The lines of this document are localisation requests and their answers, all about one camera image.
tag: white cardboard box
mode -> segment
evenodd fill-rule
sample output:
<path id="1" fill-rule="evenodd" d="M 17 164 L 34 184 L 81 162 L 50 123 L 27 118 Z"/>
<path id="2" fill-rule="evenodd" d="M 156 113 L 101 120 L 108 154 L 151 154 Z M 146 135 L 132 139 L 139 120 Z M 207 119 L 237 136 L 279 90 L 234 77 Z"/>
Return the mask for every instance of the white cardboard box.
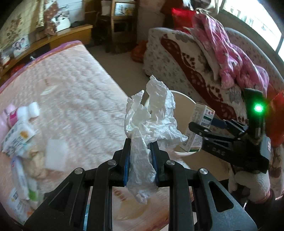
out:
<path id="1" fill-rule="evenodd" d="M 190 121 L 209 128 L 214 114 L 215 111 L 210 107 L 201 103 L 196 103 Z M 186 152 L 198 152 L 202 147 L 202 137 L 190 131 L 188 126 L 186 128 L 185 135 L 188 139 L 182 143 L 180 147 Z"/>

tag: white glove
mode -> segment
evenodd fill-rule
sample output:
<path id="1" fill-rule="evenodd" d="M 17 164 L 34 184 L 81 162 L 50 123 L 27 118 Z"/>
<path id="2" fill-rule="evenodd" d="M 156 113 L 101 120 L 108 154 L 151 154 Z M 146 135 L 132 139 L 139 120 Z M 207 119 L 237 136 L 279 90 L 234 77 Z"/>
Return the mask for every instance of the white glove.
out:
<path id="1" fill-rule="evenodd" d="M 254 203 L 264 203 L 270 196 L 270 181 L 268 171 L 264 173 L 253 174 L 246 171 L 239 171 L 234 175 L 229 172 L 228 191 L 232 193 L 237 190 L 238 185 L 243 185 L 250 189 L 248 199 Z"/>

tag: pink clothing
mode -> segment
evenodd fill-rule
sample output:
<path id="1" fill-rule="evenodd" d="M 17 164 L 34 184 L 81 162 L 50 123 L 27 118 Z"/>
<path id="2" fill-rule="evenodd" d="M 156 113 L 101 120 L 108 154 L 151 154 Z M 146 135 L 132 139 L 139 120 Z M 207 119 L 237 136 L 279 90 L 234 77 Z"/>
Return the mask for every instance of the pink clothing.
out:
<path id="1" fill-rule="evenodd" d="M 257 89 L 266 96 L 269 82 L 266 70 L 254 65 L 242 49 L 230 43 L 221 23 L 199 13 L 193 16 L 193 28 L 205 49 L 212 48 L 215 52 L 221 67 L 219 74 L 222 89 L 233 87 L 236 80 L 241 88 Z"/>

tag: white tissue paper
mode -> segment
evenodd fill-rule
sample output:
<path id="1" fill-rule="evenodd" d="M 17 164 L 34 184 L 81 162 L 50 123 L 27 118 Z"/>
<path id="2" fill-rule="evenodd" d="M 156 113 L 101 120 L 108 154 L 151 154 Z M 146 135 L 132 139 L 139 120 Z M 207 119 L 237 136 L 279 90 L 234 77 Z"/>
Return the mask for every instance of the white tissue paper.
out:
<path id="1" fill-rule="evenodd" d="M 152 75 L 146 85 L 149 106 L 140 104 L 144 90 L 127 99 L 124 130 L 131 138 L 128 190 L 140 203 L 157 191 L 156 171 L 148 144 L 158 141 L 159 147 L 174 148 L 185 142 L 187 136 L 177 130 L 174 118 L 176 103 L 166 85 Z"/>

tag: green light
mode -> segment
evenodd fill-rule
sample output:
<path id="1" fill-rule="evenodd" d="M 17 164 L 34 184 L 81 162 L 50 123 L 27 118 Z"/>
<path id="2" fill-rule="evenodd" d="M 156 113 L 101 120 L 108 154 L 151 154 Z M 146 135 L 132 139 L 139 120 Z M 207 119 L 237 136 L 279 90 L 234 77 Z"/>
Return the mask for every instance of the green light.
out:
<path id="1" fill-rule="evenodd" d="M 254 110 L 258 113 L 261 113 L 263 111 L 263 106 L 261 104 L 256 104 L 254 106 Z"/>

